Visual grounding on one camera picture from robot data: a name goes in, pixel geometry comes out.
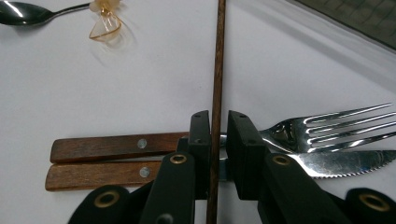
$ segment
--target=wooden chopstick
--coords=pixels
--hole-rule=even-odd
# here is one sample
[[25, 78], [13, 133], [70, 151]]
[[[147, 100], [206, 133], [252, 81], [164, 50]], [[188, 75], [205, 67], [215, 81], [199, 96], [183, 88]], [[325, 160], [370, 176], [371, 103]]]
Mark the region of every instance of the wooden chopstick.
[[226, 0], [219, 0], [212, 105], [212, 150], [210, 152], [210, 184], [206, 207], [207, 224], [216, 224], [218, 214], [219, 140], [221, 128], [221, 96], [224, 59], [225, 8]]

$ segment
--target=knife handle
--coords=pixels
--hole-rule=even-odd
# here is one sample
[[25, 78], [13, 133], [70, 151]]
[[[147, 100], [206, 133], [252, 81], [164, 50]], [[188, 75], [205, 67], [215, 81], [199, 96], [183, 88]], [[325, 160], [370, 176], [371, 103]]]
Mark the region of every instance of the knife handle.
[[161, 161], [121, 161], [54, 164], [49, 168], [46, 190], [97, 189], [104, 185], [140, 187], [158, 174]]
[[122, 136], [58, 139], [50, 161], [104, 161], [165, 155], [176, 151], [177, 140], [189, 133], [151, 133]]

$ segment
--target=steak knife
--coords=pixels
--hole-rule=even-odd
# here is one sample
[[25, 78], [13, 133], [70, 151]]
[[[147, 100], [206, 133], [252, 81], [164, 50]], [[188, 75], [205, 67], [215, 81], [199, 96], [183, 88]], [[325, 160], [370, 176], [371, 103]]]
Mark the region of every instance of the steak knife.
[[[286, 154], [313, 178], [362, 175], [396, 159], [396, 150]], [[103, 185], [138, 187], [153, 180], [161, 161], [60, 163], [49, 168], [46, 190], [96, 189]], [[227, 159], [220, 160], [220, 180], [231, 180]]]

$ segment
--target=metal spoon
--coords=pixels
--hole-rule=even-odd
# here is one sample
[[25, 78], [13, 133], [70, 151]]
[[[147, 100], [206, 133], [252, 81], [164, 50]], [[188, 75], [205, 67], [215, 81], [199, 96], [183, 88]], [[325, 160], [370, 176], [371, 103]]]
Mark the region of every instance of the metal spoon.
[[0, 23], [14, 26], [38, 25], [65, 13], [88, 8], [89, 3], [75, 7], [68, 7], [57, 12], [51, 12], [46, 8], [20, 2], [0, 2]]

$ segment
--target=white table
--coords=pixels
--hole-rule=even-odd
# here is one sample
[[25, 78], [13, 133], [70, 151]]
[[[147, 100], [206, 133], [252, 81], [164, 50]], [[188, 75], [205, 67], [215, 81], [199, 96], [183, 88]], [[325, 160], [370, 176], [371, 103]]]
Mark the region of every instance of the white table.
[[[30, 3], [55, 11], [85, 2]], [[211, 110], [217, 3], [123, 0], [123, 41], [111, 47], [88, 38], [98, 19], [89, 10], [38, 28], [0, 25], [0, 223], [66, 223], [90, 192], [45, 191], [54, 140], [187, 131], [193, 113]], [[304, 7], [229, 0], [222, 130], [230, 109], [261, 130], [396, 103], [395, 71], [394, 52]], [[395, 145], [390, 138], [359, 149]], [[395, 176], [396, 162], [318, 183], [342, 198], [366, 187], [396, 200]], [[261, 223], [256, 205], [239, 201], [233, 183], [219, 185], [218, 223]], [[205, 202], [195, 217], [205, 222]]]

